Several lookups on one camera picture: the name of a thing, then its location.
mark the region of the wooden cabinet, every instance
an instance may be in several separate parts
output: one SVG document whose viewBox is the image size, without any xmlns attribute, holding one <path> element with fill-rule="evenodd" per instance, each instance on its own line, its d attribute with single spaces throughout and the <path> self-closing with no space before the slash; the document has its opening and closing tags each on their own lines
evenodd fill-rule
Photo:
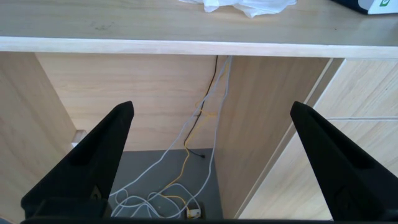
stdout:
<svg viewBox="0 0 398 224">
<path fill-rule="evenodd" d="M 345 60 L 315 109 L 398 175 L 398 61 Z M 329 220 L 300 138 L 294 134 L 240 218 Z"/>
<path fill-rule="evenodd" d="M 76 130 L 90 131 L 118 103 L 132 100 L 136 112 L 125 150 L 167 149 L 231 55 L 229 82 L 225 73 L 203 108 L 220 121 L 209 118 L 189 145 L 213 147 L 218 126 L 224 217 L 327 219 L 290 107 L 314 106 L 370 151 L 385 139 L 377 154 L 394 163 L 397 23 L 330 0 L 254 19 L 178 0 L 2 1 L 0 216 L 23 220 L 21 197 Z M 284 198 L 292 202 L 280 208 Z"/>
</svg>

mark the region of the plastic bag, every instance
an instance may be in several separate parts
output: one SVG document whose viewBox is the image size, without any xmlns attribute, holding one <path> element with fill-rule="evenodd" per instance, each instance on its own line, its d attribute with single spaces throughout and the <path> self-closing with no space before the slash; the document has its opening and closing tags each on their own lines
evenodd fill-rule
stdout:
<svg viewBox="0 0 398 224">
<path fill-rule="evenodd" d="M 287 6 L 296 4 L 296 0 L 180 0 L 182 2 L 204 4 L 205 12 L 213 12 L 220 6 L 233 6 L 244 12 L 249 18 L 263 14 L 282 12 Z"/>
</svg>

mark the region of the light wood grain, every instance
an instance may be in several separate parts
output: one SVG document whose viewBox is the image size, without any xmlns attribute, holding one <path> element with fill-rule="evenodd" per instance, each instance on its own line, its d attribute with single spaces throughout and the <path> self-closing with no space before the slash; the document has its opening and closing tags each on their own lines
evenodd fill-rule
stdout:
<svg viewBox="0 0 398 224">
<path fill-rule="evenodd" d="M 215 56 L 37 54 L 76 128 L 90 131 L 117 104 L 131 100 L 135 116 L 125 150 L 165 150 L 205 94 Z M 220 57 L 220 68 L 226 57 Z M 226 76 L 204 109 L 217 112 Z M 191 122 L 173 149 L 183 148 Z M 191 148 L 213 147 L 215 119 Z"/>
<path fill-rule="evenodd" d="M 315 109 L 327 118 L 398 119 L 398 61 L 348 59 Z"/>
<path fill-rule="evenodd" d="M 34 54 L 0 53 L 0 217 L 70 151 L 75 127 Z"/>
<path fill-rule="evenodd" d="M 398 175 L 398 121 L 332 121 L 393 174 Z M 297 134 L 240 218 L 329 220 L 330 212 Z"/>
<path fill-rule="evenodd" d="M 235 57 L 216 145 L 225 218 L 233 218 L 289 127 L 328 59 Z"/>
<path fill-rule="evenodd" d="M 0 4 L 0 49 L 8 51 L 398 58 L 396 17 L 364 16 L 329 0 L 254 19 L 175 0 Z"/>
<path fill-rule="evenodd" d="M 330 80 L 334 77 L 336 71 L 341 67 L 341 64 L 343 63 L 343 59 L 340 58 L 331 58 L 329 59 L 329 62 L 326 64 L 325 68 L 321 72 L 318 80 L 315 82 L 312 90 L 308 94 L 307 98 L 303 101 L 303 103 L 313 106 L 321 96 L 321 94 L 324 92 L 325 88 L 329 84 Z M 282 152 L 285 150 L 287 144 L 290 142 L 292 139 L 293 135 L 295 134 L 296 130 L 294 128 L 293 122 L 290 123 L 290 126 L 288 127 L 286 133 L 280 140 L 278 146 L 276 147 L 274 153 L 271 155 L 271 158 L 268 160 L 267 164 L 264 166 L 264 169 L 262 170 L 261 174 L 257 178 L 256 182 L 253 184 L 251 187 L 250 192 L 246 196 L 244 202 L 241 204 L 239 210 L 236 212 L 234 218 L 239 218 L 239 216 L 242 214 L 243 210 L 246 208 L 248 205 L 249 201 L 252 199 L 253 195 L 257 192 L 258 188 L 268 175 L 269 171 L 273 168 L 275 165 L 276 161 L 282 154 Z"/>
</svg>

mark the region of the wooden shelf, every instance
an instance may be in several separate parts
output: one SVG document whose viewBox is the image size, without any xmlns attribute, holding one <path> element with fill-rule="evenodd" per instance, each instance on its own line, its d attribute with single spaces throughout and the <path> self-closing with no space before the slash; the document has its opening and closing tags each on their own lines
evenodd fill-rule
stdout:
<svg viewBox="0 0 398 224">
<path fill-rule="evenodd" d="M 254 19 L 178 0 L 0 2 L 1 51 L 398 58 L 397 37 L 395 15 L 330 0 Z"/>
</svg>

